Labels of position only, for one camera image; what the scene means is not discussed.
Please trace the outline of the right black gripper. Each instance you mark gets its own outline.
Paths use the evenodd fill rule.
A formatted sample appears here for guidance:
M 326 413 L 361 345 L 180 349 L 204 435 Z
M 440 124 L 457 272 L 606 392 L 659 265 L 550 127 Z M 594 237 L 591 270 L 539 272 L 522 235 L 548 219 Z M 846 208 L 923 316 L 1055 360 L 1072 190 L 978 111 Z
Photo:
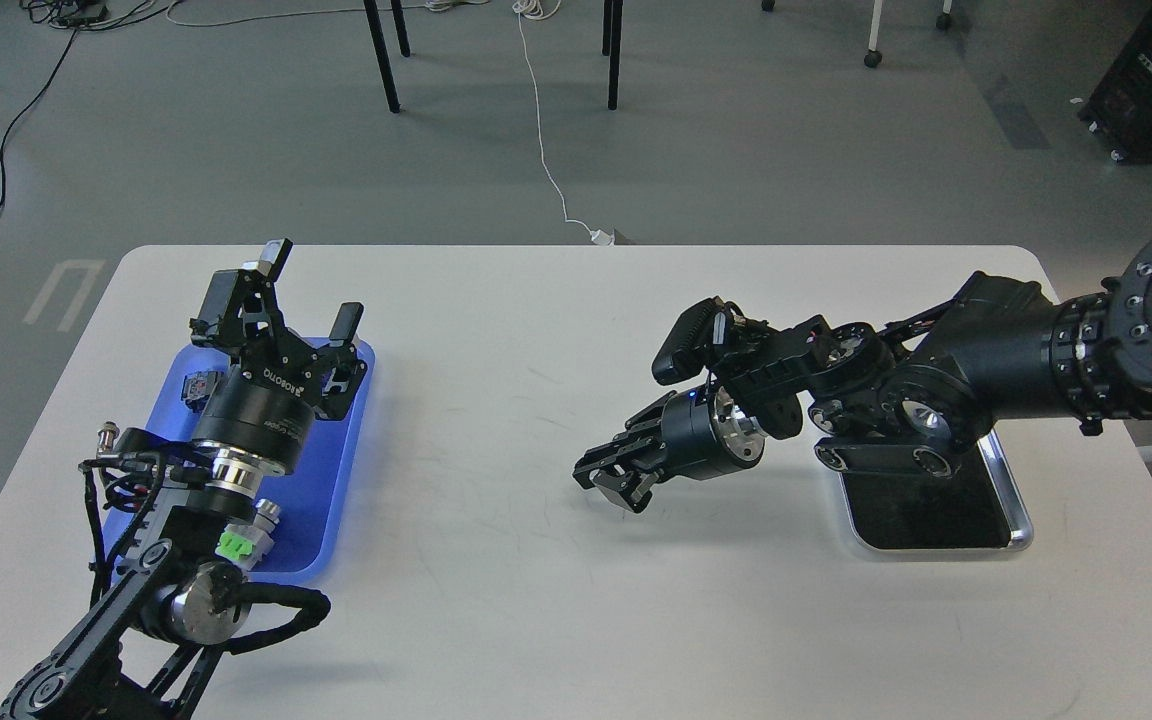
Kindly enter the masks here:
M 764 450 L 765 434 L 722 388 L 669 391 L 631 415 L 612 441 L 586 450 L 573 479 L 641 514 L 657 482 L 736 473 L 755 468 Z

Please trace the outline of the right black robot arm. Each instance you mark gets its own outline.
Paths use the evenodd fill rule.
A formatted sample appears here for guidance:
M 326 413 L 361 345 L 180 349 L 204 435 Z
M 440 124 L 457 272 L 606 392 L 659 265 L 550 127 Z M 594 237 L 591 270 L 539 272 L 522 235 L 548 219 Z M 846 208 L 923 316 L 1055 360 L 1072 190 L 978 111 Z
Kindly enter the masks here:
M 996 420 L 1152 419 L 1152 240 L 1102 291 L 1055 304 L 1036 282 L 973 272 L 952 300 L 876 329 L 823 316 L 778 331 L 730 301 L 679 316 L 652 365 L 662 397 L 573 467 L 643 511 L 659 483 L 755 468 L 765 439 L 823 430 L 841 473 L 948 479 Z

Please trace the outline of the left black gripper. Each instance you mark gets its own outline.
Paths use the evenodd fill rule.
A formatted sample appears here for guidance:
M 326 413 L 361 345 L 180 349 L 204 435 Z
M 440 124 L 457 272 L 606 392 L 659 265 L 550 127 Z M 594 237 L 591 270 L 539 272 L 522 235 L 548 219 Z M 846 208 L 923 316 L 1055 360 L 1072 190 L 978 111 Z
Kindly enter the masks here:
M 339 306 L 328 338 L 312 346 L 288 331 L 275 283 L 294 243 L 271 240 L 259 260 L 212 274 L 189 340 L 228 356 L 227 382 L 200 414 L 188 445 L 219 479 L 293 473 L 314 420 L 343 420 L 369 356 L 356 333 L 361 302 Z

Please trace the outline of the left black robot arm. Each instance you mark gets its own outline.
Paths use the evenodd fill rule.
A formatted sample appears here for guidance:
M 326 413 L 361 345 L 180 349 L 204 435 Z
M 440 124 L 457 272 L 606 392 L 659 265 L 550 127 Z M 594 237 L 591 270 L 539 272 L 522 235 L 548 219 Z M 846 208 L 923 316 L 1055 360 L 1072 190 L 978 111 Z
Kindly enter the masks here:
M 324 344 L 285 324 L 293 242 L 212 275 L 191 341 L 228 356 L 185 378 L 191 437 L 105 424 L 79 464 L 93 541 L 90 607 L 0 705 L 0 719 L 188 719 L 221 657 L 282 643 L 332 609 L 316 589 L 253 582 L 262 479 L 296 469 L 314 420 L 343 420 L 364 384 L 364 314 L 346 302 Z

